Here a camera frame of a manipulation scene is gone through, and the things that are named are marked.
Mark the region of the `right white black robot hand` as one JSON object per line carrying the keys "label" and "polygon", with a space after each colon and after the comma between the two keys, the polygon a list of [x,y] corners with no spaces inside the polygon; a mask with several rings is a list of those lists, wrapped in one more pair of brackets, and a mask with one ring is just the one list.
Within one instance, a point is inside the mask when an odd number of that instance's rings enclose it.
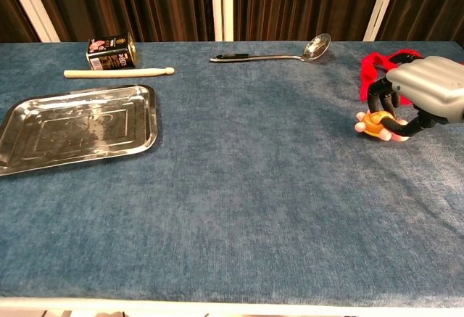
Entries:
{"label": "right white black robot hand", "polygon": [[[438,56],[422,57],[400,51],[386,58],[385,76],[365,88],[367,116],[373,124],[366,133],[380,139],[410,137],[437,123],[463,122],[463,65]],[[395,109],[406,99],[417,116],[400,123]]]}

